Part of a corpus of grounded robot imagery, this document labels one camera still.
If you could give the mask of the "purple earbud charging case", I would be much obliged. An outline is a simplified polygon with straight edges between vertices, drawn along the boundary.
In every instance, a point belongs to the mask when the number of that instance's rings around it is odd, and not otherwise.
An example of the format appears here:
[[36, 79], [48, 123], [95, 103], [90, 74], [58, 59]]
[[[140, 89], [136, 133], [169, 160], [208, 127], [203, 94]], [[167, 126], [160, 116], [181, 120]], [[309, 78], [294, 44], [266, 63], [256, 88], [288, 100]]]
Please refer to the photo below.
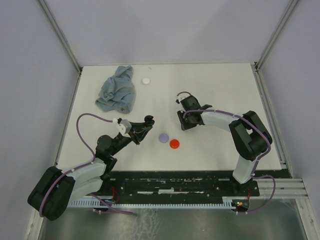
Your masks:
[[169, 135], [166, 134], [166, 133], [161, 133], [158, 137], [158, 140], [161, 142], [161, 143], [167, 143], [169, 141]]

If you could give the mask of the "orange earbud charging case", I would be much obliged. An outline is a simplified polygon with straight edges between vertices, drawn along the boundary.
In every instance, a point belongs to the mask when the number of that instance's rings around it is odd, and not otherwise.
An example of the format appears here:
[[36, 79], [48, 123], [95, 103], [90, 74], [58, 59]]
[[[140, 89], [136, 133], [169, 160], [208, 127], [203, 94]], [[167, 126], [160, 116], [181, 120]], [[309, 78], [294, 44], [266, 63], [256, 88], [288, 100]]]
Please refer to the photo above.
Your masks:
[[180, 146], [180, 142], [177, 139], [172, 139], [169, 145], [172, 149], [177, 149]]

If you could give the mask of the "black earbud charging case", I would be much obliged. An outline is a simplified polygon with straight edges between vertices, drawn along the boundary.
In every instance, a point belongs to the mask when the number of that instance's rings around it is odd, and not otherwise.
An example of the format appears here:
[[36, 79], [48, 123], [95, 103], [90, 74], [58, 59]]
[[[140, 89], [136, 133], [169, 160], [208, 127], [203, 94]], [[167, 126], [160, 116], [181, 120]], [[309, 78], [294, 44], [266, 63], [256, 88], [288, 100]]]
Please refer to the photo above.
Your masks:
[[155, 124], [154, 117], [152, 115], [146, 115], [144, 118], [144, 125], [146, 127], [153, 126]]

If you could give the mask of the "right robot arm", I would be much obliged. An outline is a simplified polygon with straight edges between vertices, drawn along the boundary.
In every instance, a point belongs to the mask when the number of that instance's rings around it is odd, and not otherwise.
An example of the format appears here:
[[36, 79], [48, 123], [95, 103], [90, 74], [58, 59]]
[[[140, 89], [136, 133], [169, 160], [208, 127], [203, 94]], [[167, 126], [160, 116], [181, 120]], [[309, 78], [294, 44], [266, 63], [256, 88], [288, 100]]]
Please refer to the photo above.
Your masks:
[[273, 139], [269, 131], [252, 110], [234, 114], [213, 109], [209, 104], [201, 106], [192, 94], [181, 96], [183, 93], [178, 93], [175, 101], [180, 106], [177, 115], [183, 131], [196, 126], [213, 126], [231, 134], [239, 157], [229, 189], [236, 196], [242, 195], [248, 189], [247, 182], [255, 177], [261, 158], [271, 151]]

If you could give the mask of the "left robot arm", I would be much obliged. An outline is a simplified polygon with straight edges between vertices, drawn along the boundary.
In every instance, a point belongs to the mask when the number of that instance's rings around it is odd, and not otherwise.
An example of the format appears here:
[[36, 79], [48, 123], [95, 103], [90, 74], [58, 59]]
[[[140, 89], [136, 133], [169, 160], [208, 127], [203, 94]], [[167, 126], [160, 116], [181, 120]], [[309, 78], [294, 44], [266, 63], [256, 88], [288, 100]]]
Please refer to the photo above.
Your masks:
[[93, 158], [67, 168], [49, 167], [27, 198], [27, 203], [50, 221], [59, 218], [68, 204], [97, 192], [106, 195], [111, 189], [107, 180], [117, 163], [115, 155], [130, 143], [139, 145], [153, 128], [153, 116], [147, 115], [143, 122], [115, 119], [118, 135], [102, 135], [97, 140]]

